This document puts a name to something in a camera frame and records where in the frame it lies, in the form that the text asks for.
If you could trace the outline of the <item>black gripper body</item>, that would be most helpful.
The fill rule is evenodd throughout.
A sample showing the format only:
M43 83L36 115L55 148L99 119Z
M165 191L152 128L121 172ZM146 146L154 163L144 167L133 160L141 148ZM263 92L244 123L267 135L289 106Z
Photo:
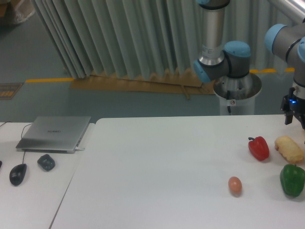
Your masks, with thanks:
M281 102L281 110L285 113L292 113L293 118L297 119L302 128L305 128L305 100L297 95L297 88L291 87L288 94L285 95Z

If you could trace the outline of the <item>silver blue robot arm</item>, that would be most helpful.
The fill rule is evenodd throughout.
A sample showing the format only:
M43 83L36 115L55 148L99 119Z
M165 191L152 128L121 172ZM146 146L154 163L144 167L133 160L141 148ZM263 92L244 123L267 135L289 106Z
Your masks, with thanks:
M203 83L214 81L213 91L220 99L221 113L231 115L232 109L248 110L246 103L261 91L259 77L250 73L250 46L231 41L221 45L225 7L228 0L199 0L203 10L202 51L193 62L194 70ZM305 125L305 10L294 0L272 0L271 4L298 22L289 27L272 26L265 34L264 43L273 55L294 68L293 85L282 98L281 110L285 124L297 119Z

